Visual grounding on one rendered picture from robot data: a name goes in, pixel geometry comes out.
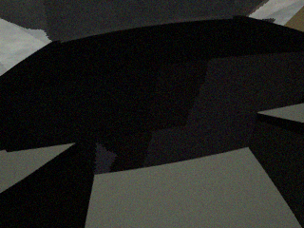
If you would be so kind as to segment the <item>tan wooden floor panel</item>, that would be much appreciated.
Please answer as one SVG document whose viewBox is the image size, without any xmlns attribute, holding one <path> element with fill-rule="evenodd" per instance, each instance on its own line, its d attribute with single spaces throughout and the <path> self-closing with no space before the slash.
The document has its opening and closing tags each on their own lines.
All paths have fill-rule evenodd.
<svg viewBox="0 0 304 228">
<path fill-rule="evenodd" d="M 284 24 L 284 27 L 304 31 L 304 7 L 299 9 L 293 18 L 290 19 L 288 23 Z"/>
</svg>

